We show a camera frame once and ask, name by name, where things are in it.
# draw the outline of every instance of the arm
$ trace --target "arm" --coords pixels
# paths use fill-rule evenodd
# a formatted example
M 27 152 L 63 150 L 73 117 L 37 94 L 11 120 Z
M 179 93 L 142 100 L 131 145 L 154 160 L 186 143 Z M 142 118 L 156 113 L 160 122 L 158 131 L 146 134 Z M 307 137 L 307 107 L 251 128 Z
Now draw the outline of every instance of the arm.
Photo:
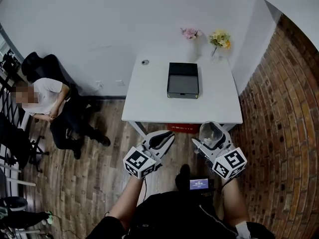
M 117 218 L 126 231 L 130 228 L 130 222 L 139 200 L 142 185 L 143 179 L 140 180 L 135 176 L 131 176 L 123 193 L 110 211 L 109 216 Z
M 54 118 L 51 118 L 49 115 L 44 115 L 44 114 L 35 114 L 33 115 L 33 117 L 39 120 L 46 120 L 49 123 L 51 123 L 54 120 Z
M 52 110 L 50 112 L 51 118 L 55 118 L 58 116 L 59 108 L 60 108 L 61 104 L 63 103 L 66 95 L 68 94 L 69 90 L 70 90 L 70 88 L 67 85 L 62 84 L 62 88 L 61 88 L 61 91 L 59 93 L 58 100 L 56 101 L 55 106 L 52 108 Z
M 223 198 L 224 220 L 229 225 L 235 227 L 243 221 L 249 221 L 246 203 L 239 190 L 236 178 L 227 183 L 227 185 L 223 188 Z

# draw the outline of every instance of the white table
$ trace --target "white table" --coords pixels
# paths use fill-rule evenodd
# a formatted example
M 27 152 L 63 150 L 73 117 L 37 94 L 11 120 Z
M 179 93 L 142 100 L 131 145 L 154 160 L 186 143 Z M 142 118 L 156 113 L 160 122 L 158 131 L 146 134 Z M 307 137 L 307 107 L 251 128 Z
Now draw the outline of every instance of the white table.
M 224 124 L 228 131 L 241 124 L 242 115 L 234 79 L 227 60 L 211 64 L 209 56 L 200 57 L 198 64 L 198 99 L 171 99 L 167 97 L 167 79 L 170 62 L 185 62 L 179 56 L 143 52 L 135 62 L 122 120 L 145 137 L 147 131 L 141 122 Z

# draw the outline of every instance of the black shirt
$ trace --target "black shirt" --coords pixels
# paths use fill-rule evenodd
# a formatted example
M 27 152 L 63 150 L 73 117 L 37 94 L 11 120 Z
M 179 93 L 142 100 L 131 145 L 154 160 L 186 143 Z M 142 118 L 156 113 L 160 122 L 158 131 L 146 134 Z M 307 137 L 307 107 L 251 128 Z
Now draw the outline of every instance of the black shirt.
M 263 225 L 247 223 L 251 238 L 274 239 Z M 105 217 L 87 239 L 121 239 L 125 235 L 121 222 Z M 166 192 L 150 196 L 134 214 L 126 239 L 154 238 L 230 238 L 236 229 L 216 216 L 211 199 L 182 192 Z

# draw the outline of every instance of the red object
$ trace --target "red object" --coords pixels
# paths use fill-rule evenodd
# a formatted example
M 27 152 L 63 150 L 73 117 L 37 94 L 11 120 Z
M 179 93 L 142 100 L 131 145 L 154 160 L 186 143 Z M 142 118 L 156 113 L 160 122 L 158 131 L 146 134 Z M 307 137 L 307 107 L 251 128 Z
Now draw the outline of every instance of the red object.
M 193 133 L 196 134 L 199 132 L 200 124 L 178 124 L 178 123 L 167 123 L 168 130 L 173 132 L 182 132 L 182 133 Z

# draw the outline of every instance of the black box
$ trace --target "black box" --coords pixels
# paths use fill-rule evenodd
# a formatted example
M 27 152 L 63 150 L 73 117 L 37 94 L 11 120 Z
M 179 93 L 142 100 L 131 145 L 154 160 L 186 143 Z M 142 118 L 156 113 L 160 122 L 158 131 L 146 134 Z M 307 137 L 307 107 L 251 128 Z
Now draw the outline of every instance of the black box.
M 170 63 L 167 97 L 197 99 L 199 94 L 197 64 Z

